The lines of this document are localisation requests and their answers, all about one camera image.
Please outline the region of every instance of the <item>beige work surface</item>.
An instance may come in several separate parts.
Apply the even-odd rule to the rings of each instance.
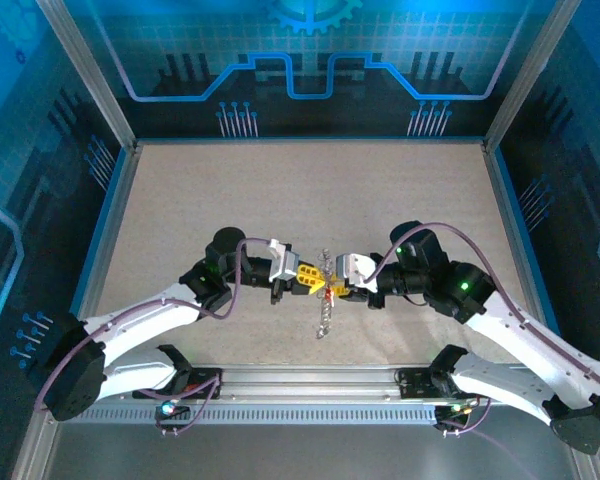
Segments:
[[[380,252],[408,220],[442,221],[484,250],[502,283],[523,301],[502,219],[478,145],[403,141],[303,141],[146,145],[142,151],[98,312],[134,304],[177,282],[214,233],[293,244],[316,263],[321,249]],[[453,234],[438,237],[451,259],[479,264]],[[250,255],[267,256],[264,247]],[[193,363],[424,364],[445,345],[514,361],[490,340],[401,298],[371,311],[336,301],[331,333],[316,340],[315,297],[243,288],[227,320],[203,319],[145,344],[176,345]]]

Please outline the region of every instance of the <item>aluminum frame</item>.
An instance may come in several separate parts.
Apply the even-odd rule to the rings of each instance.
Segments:
[[[136,137],[98,63],[62,0],[36,0],[78,71],[102,116],[128,155],[134,153]]]
[[[531,88],[542,73],[582,0],[557,0],[542,30],[529,49],[518,76],[485,136],[488,153],[494,153],[511,126]]]
[[[222,368],[222,389],[200,418],[214,425],[433,425],[449,399],[401,399],[396,369],[404,366],[206,365]],[[103,399],[73,424],[154,425],[160,401],[125,395]],[[183,400],[190,413],[202,400]]]
[[[486,151],[489,153],[489,156],[493,155],[495,149],[502,140],[505,132],[513,121],[513,118],[527,97],[533,83],[544,68],[553,49],[569,24],[580,1],[581,0],[559,0],[551,12],[551,15],[533,44],[518,77],[514,81],[511,90],[508,92],[505,101],[496,114],[494,122],[487,133]],[[37,0],[37,3],[47,17],[58,39],[65,48],[67,55],[77,69],[90,94],[96,101],[98,108],[102,112],[116,138],[128,153],[135,153],[136,139],[133,131],[131,130],[127,119],[124,117],[113,92],[109,88],[106,79],[84,41],[77,25],[64,5],[64,2],[62,0]],[[128,169],[124,174],[124,180],[121,180],[118,185],[112,210],[105,226],[105,233],[101,245],[98,248],[96,262],[94,264],[97,268],[95,269],[94,274],[89,278],[89,284],[85,292],[85,301],[80,307],[81,315],[90,315],[94,313],[97,300],[102,291],[105,272],[107,271],[108,262],[110,261],[111,253],[113,251],[113,245],[115,244],[117,230],[120,226],[122,213],[124,212],[124,206],[126,205],[126,200],[131,189],[135,165],[137,165],[137,156],[134,155],[133,157],[130,157],[130,160],[131,158],[135,159],[135,163],[133,161],[129,162]],[[490,168],[495,172],[497,180],[497,173],[499,172],[497,164],[492,163]],[[498,189],[496,188],[497,183],[497,181],[494,182],[494,191],[496,192],[496,196],[499,196],[502,195],[502,193],[498,193]],[[499,203],[506,206],[507,201],[506,199],[503,199],[504,197],[501,198]],[[513,222],[513,219],[510,217],[509,213],[507,213],[506,208],[502,211],[506,214],[503,215],[503,222],[505,223],[509,238],[512,239],[511,244],[514,249],[514,259],[516,260],[517,265],[519,265],[518,268],[522,277],[521,279],[523,280],[522,283],[523,288],[525,289],[525,296],[530,303],[530,310],[539,318],[543,318],[542,308],[539,303],[537,292],[535,292],[532,276],[530,275],[528,261],[525,263],[525,255],[524,251],[521,249],[520,239],[515,236],[515,222]],[[395,385],[392,387],[389,386],[388,383],[389,373],[387,369],[390,369],[391,367],[371,368],[370,370],[362,369],[366,371],[362,371],[359,368],[333,367],[322,370],[321,372],[310,371],[311,367],[306,367],[304,373],[298,372],[299,376],[292,374],[291,372],[294,370],[301,370],[301,368],[290,366],[276,368],[285,370],[284,373],[281,373],[280,370],[278,370],[275,373],[276,378],[284,378],[287,380],[284,382],[286,384],[279,384],[277,387],[270,382],[253,381],[258,378],[261,380],[267,379],[267,377],[271,375],[271,371],[267,372],[259,367],[237,367],[237,370],[242,370],[242,374],[245,375],[244,377],[240,377],[239,373],[229,370],[227,372],[229,376],[225,377],[227,386],[223,389],[223,396],[228,395],[228,397],[222,398],[222,401],[233,404],[239,401],[239,397],[243,399],[243,402],[246,402],[247,399],[252,402],[262,402],[263,399],[268,398],[268,401],[272,402],[271,404],[275,404],[276,402],[285,399],[287,402],[290,402],[293,399],[293,403],[297,404],[298,398],[313,398],[317,393],[321,393],[323,400],[330,398],[330,401],[335,404],[341,404],[344,401],[353,403],[370,402],[370,404],[379,404],[383,402],[393,403],[397,402],[399,398],[399,395],[398,398],[396,398],[397,388],[394,389]],[[315,377],[316,375],[322,378],[322,381],[319,381],[319,379]],[[349,379],[358,375],[358,380],[363,380],[370,375],[367,379],[371,381],[361,382],[361,385],[358,386],[356,386],[356,384],[351,384],[351,382],[335,381],[340,375],[343,376],[342,378],[348,377]],[[247,381],[247,377],[249,376],[251,376],[251,382]],[[302,378],[304,378],[304,382],[289,381],[301,380]],[[273,389],[275,389],[282,398],[275,400],[274,396],[271,395]],[[41,479],[44,477],[56,431],[57,424],[50,418],[50,414],[35,413],[32,416],[29,429],[13,472],[13,479]],[[600,479],[600,454],[596,457],[589,457],[573,452],[573,459],[574,474],[577,472],[579,477],[583,480],[594,478]]]

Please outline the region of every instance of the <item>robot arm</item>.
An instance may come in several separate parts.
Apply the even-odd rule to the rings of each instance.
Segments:
[[[400,225],[390,238],[395,243],[419,225],[419,222]],[[514,314],[493,279],[474,265],[450,262],[430,230],[413,235],[396,249],[396,254],[398,262],[387,265],[382,272],[393,269],[400,273],[394,273],[388,285],[387,275],[384,280],[380,280],[382,272],[378,275],[377,293],[366,293],[370,308],[384,306],[384,298],[378,300],[379,295],[423,293],[438,313],[490,338],[533,372],[511,370],[459,347],[448,346],[431,366],[432,381],[441,391],[449,394],[456,389],[500,400],[547,423],[570,446],[589,454],[598,451],[599,361],[569,345],[516,304]],[[377,254],[367,258],[381,259]],[[366,266],[363,272],[354,266],[345,268],[342,274],[360,293],[374,269]],[[416,273],[424,275],[426,280],[416,284],[417,288],[404,288],[409,284],[404,279],[413,279]]]
[[[396,227],[390,235],[392,242],[419,225],[409,222]],[[299,281],[297,273],[300,267],[313,266],[300,262],[291,245],[271,240],[268,248],[273,260],[249,257],[245,249],[238,261],[237,248],[244,238],[236,228],[218,231],[206,247],[205,258],[178,284],[148,301],[84,322],[71,315],[58,318],[35,348],[25,372],[40,390],[58,363],[76,345],[86,342],[45,395],[44,402],[54,417],[72,418],[96,400],[122,392],[183,392],[191,366],[175,348],[161,346],[142,355],[127,352],[202,318],[199,308],[216,312],[231,300],[228,284],[236,282],[237,271],[241,285],[269,289],[274,305],[284,292],[307,295],[312,291],[311,285]],[[382,260],[380,255],[338,257],[336,276],[345,282],[340,298],[366,301],[369,308],[381,309],[386,296],[423,294],[438,313],[492,339],[531,370],[512,370],[449,346],[431,366],[431,378],[445,396],[464,392],[500,400],[547,423],[574,448],[597,452],[600,362],[564,342],[520,307],[516,306],[519,313],[514,315],[491,277],[474,265],[449,261],[430,230],[421,228],[396,249],[396,255],[398,262],[385,265],[373,280],[369,278]],[[87,341],[105,325],[108,328],[97,341]]]

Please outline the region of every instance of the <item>purple cable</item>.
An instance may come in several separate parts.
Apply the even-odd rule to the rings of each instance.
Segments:
[[[155,398],[156,400],[181,400],[183,398],[187,398],[187,397],[190,397],[191,395],[195,395],[196,393],[201,392],[202,390],[207,388],[212,383],[219,383],[219,382],[220,382],[220,378],[216,375],[211,380],[207,380],[206,382],[201,383],[196,388],[187,390],[187,391],[179,393],[177,395],[160,395],[159,393],[156,393],[152,390],[144,390],[144,389],[139,390],[139,391],[143,395],[146,395],[147,397]]]
[[[49,393],[49,390],[51,389],[53,382],[56,381],[56,379],[60,376],[62,371],[66,368],[66,366],[73,359],[73,357],[75,357],[76,354],[82,348],[84,348],[84,346],[87,343],[89,343],[91,340],[95,340],[100,335],[102,335],[104,332],[111,329],[111,327],[113,327],[114,325],[119,323],[121,320],[127,318],[129,315],[132,315],[138,311],[144,310],[145,308],[152,307],[154,305],[163,305],[163,306],[180,305],[180,306],[189,307],[194,310],[197,310],[198,312],[202,313],[203,315],[207,315],[209,317],[215,318],[216,320],[226,319],[229,315],[231,315],[231,312],[233,312],[233,308],[238,299],[238,292],[240,291],[240,281],[242,279],[242,270],[240,268],[240,265],[242,265],[242,263],[241,263],[242,249],[247,243],[260,243],[260,244],[268,245],[269,241],[265,240],[263,238],[243,238],[242,240],[240,240],[238,242],[238,246],[236,247],[236,266],[238,267],[238,268],[236,268],[236,274],[235,274],[235,285],[236,286],[233,291],[233,298],[231,299],[229,308],[227,309],[227,311],[224,314],[218,315],[218,314],[210,312],[209,310],[206,310],[202,307],[194,305],[193,303],[185,302],[184,300],[178,300],[176,298],[165,298],[165,299],[160,298],[160,299],[155,299],[155,300],[149,300],[148,302],[141,303],[139,305],[136,305],[135,307],[131,307],[130,309],[125,310],[124,312],[120,313],[118,316],[112,318],[107,323],[100,325],[97,329],[95,329],[93,332],[91,332],[89,335],[87,335],[85,338],[83,338],[82,341],[80,341],[75,347],[73,347],[69,351],[69,353],[67,353],[67,355],[65,355],[65,357],[58,363],[56,368],[53,369],[53,371],[51,372],[51,374],[49,375],[47,380],[44,382],[44,385],[42,385],[40,392],[38,392],[38,396],[36,397],[36,400],[33,404],[34,411],[37,411],[37,412],[43,411],[44,407],[42,406],[42,404],[44,403],[44,397],[47,396],[47,393]]]
[[[493,283],[494,283],[494,285],[496,287],[496,290],[502,296],[502,300],[504,300],[504,303],[507,306],[507,308],[509,308],[509,310],[511,311],[511,313],[513,314],[513,316],[521,324],[524,324],[525,323],[524,317],[522,316],[522,314],[518,311],[518,309],[514,305],[513,301],[511,300],[511,297],[509,297],[509,295],[507,294],[506,290],[502,286],[502,283],[498,279],[498,276],[496,275],[496,272],[493,270],[493,267],[491,266],[491,264],[487,260],[487,257],[484,255],[484,253],[482,252],[482,250],[480,250],[480,247],[478,247],[478,245],[473,240],[471,240],[464,232],[462,232],[461,230],[458,230],[456,227],[451,226],[451,225],[446,224],[446,223],[442,223],[442,222],[423,223],[422,225],[418,225],[417,227],[414,227],[411,230],[409,230],[408,232],[406,232],[404,235],[402,235],[391,246],[391,248],[389,249],[389,251],[387,252],[387,254],[384,256],[384,258],[382,259],[382,261],[376,267],[375,271],[371,274],[371,276],[369,276],[369,278],[367,278],[364,281],[364,283],[365,284],[370,283],[371,281],[373,281],[378,276],[378,274],[380,273],[380,271],[384,268],[384,266],[389,261],[389,257],[393,253],[395,253],[395,251],[397,250],[397,248],[400,245],[402,245],[409,237],[411,237],[412,235],[415,235],[416,233],[421,232],[423,230],[428,230],[428,229],[430,229],[432,227],[442,228],[444,230],[449,230],[450,232],[455,233],[457,236],[459,236],[461,239],[463,239],[471,247],[471,249],[475,252],[475,254],[478,256],[478,258],[480,259],[480,261],[482,262],[482,264],[486,268],[487,273],[489,273],[489,275],[491,276],[491,279],[493,280]],[[591,372],[586,365],[584,365],[582,362],[580,362],[577,358],[573,358],[571,355],[569,355],[569,353],[565,352],[559,345],[556,345],[550,338],[548,338],[545,335],[543,335],[542,332],[540,332],[533,325],[526,324],[525,327],[527,328],[527,330],[529,330],[529,332],[531,332],[533,335],[535,335],[536,338],[538,338],[547,347],[549,347],[550,349],[552,349],[554,352],[556,352],[558,355],[560,355],[562,358],[564,358],[568,362],[571,362],[584,375],[588,375],[598,385],[600,385],[600,375],[598,375],[595,372]]]
[[[452,420],[443,420],[443,423],[446,423],[448,425],[452,425],[452,426],[458,427],[458,428],[463,428],[464,427],[461,423],[454,422]],[[513,452],[511,450],[509,450],[505,445],[503,445],[502,443],[500,443],[498,440],[496,440],[495,438],[493,438],[491,435],[487,435],[486,433],[483,433],[483,432],[481,432],[479,430],[472,430],[471,433],[473,433],[474,435],[479,436],[480,438],[483,438],[484,440],[486,440],[489,443],[491,443],[492,445],[494,445],[496,448],[499,448],[504,453],[506,453],[507,456],[513,461],[513,463],[515,463],[518,466],[518,468],[520,468],[520,470],[522,470],[524,473],[526,473],[527,476],[531,480],[538,480],[538,477],[536,477],[533,473],[531,473],[527,469],[527,467],[518,459],[518,457],[516,457],[513,454]]]
[[[198,421],[198,419],[202,415],[202,412],[207,407],[207,404],[209,403],[209,400],[211,400],[211,397],[213,397],[213,394],[216,393],[218,385],[220,385],[220,378],[216,375],[211,380],[207,380],[202,385],[199,385],[198,387],[194,388],[193,390],[191,390],[189,392],[184,392],[184,393],[182,393],[180,395],[175,395],[173,397],[169,397],[169,396],[165,396],[165,395],[158,395],[158,394],[153,393],[153,392],[147,393],[148,392],[147,390],[141,390],[141,391],[142,391],[142,393],[145,393],[146,395],[149,395],[150,397],[156,398],[158,400],[176,400],[176,399],[179,399],[179,398],[185,398],[185,397],[193,395],[194,393],[197,393],[197,392],[199,392],[201,390],[204,390],[206,387],[208,387],[211,384],[213,384],[213,387],[209,390],[209,393],[207,394],[207,398],[205,399],[204,403],[200,407],[200,410],[198,410],[198,412],[196,413],[196,415],[184,427],[182,427],[180,429],[178,429],[176,427],[172,427],[171,430],[167,430],[167,428],[164,427],[162,425],[162,423],[160,423],[160,421],[156,421],[156,427],[158,427],[160,430],[162,430],[163,435],[169,434],[169,435],[177,436],[180,433],[186,432],[187,430],[189,430],[191,427],[193,427],[196,424],[196,422]]]
[[[478,420],[471,426],[463,426],[460,431],[458,432],[458,435],[462,435],[464,433],[468,433],[468,432],[472,432],[473,430],[475,430],[478,426],[480,426],[480,424],[482,422],[484,422],[484,419],[487,418],[487,415],[489,414],[489,410],[491,410],[491,399],[487,398],[487,404],[484,406],[484,412],[482,412],[482,415],[480,415],[480,418],[478,418]]]

